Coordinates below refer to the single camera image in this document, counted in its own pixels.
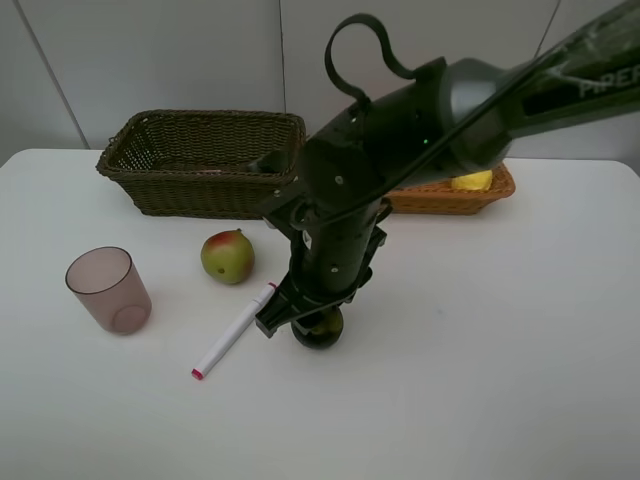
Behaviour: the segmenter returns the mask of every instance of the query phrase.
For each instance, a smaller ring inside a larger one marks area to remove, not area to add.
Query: white wall
[[[439,56],[509,67],[533,57],[555,6],[556,0],[282,0],[287,110],[315,132],[352,103],[329,81],[323,55],[336,25],[354,13],[382,20],[408,68]],[[338,72],[372,98],[406,83],[387,71],[366,27],[340,32],[333,51]]]
[[[82,148],[14,5],[0,2],[0,166],[26,148]]]
[[[21,3],[92,148],[141,110],[284,109],[277,0]]]
[[[551,48],[621,0],[562,0],[542,45]],[[640,173],[640,113],[517,140],[510,155],[621,160]]]

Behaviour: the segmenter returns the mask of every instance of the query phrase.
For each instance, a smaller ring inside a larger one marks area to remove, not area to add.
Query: yellow object in basket
[[[452,178],[451,188],[454,190],[480,190],[486,192],[491,188],[492,180],[493,172],[486,170],[484,172]]]

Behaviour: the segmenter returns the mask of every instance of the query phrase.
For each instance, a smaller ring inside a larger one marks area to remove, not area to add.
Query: white marker
[[[265,306],[275,291],[276,286],[273,283],[269,283],[269,285],[264,287],[262,292],[260,292],[260,295],[251,300],[251,303],[246,306],[238,318],[229,325],[227,330],[222,334],[222,337],[213,344],[202,360],[198,362],[196,368],[191,370],[191,375],[194,378],[203,380],[204,377],[207,376],[207,373],[209,373],[213,366],[224,357],[224,354],[236,343],[240,335],[251,325],[251,322],[253,322],[256,317],[256,313]]]

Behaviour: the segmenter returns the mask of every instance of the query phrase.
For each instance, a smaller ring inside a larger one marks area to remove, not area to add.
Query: robotic arm
[[[352,24],[371,28],[387,67],[412,83],[373,102],[345,82],[331,47]],[[491,169],[520,136],[640,109],[640,0],[510,70],[444,58],[408,70],[382,23],[366,14],[336,28],[324,60],[329,79],[355,103],[304,145],[298,181],[260,206],[291,241],[291,260],[256,321],[268,337],[290,322],[314,348],[337,341],[338,307],[372,276],[371,259],[386,237],[377,225],[391,212],[387,192]]]

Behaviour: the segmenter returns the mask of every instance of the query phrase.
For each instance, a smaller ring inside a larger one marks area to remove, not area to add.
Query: translucent brown cup
[[[67,287],[107,332],[128,335],[151,314],[151,299],[131,255],[101,247],[78,257],[67,270]]]

